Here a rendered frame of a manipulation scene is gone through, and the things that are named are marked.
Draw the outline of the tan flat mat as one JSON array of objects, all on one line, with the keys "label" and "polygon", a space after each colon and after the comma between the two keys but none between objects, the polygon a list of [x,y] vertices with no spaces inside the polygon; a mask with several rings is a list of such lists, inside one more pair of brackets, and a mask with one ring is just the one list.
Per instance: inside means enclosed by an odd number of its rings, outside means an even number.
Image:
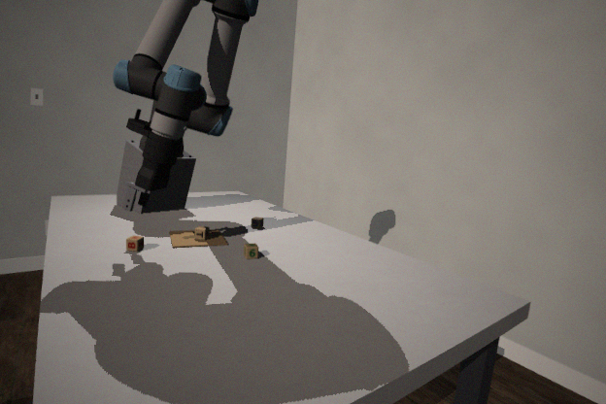
[{"label": "tan flat mat", "polygon": [[209,238],[206,240],[194,239],[195,230],[186,231],[169,231],[172,248],[188,248],[188,247],[208,247],[208,246],[226,246],[218,229],[210,230]]}]

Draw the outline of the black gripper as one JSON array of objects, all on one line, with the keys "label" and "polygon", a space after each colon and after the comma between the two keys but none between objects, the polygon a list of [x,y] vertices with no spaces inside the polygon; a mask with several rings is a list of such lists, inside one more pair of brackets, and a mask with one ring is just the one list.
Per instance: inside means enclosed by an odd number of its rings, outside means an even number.
[{"label": "black gripper", "polygon": [[[154,111],[152,121],[139,119],[141,110],[137,109],[135,118],[129,118],[126,127],[147,138],[143,150],[143,165],[138,172],[135,184],[129,182],[122,209],[133,210],[137,190],[141,191],[139,205],[148,206],[153,190],[167,187],[170,169],[176,164],[179,150],[187,130],[187,121],[174,120]],[[149,192],[148,192],[149,190]]]}]

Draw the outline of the tan letter block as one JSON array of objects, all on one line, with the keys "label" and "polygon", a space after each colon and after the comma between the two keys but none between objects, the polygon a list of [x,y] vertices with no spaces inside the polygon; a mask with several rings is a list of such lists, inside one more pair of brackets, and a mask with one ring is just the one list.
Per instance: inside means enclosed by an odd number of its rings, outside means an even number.
[{"label": "tan letter block", "polygon": [[252,227],[253,228],[263,227],[263,220],[264,220],[264,218],[259,218],[259,217],[252,218]]},{"label": "tan letter block", "polygon": [[209,227],[198,226],[195,228],[194,239],[206,240],[207,238],[209,238]]},{"label": "tan letter block", "polygon": [[126,239],[126,250],[131,252],[138,252],[144,248],[144,237],[142,236],[131,236]]},{"label": "tan letter block", "polygon": [[246,259],[258,258],[258,246],[257,244],[244,244],[244,257]]}]

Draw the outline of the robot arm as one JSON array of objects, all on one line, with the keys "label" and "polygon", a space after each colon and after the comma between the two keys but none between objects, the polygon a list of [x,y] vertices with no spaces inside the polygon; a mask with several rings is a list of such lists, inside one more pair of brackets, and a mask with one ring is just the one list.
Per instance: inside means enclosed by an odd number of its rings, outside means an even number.
[{"label": "robot arm", "polygon": [[258,0],[205,1],[213,3],[216,18],[203,84],[200,74],[178,65],[162,71],[200,0],[163,0],[132,60],[117,63],[113,81],[118,89],[153,100],[150,123],[156,111],[218,137],[233,111],[226,95],[242,27],[255,16]]}]

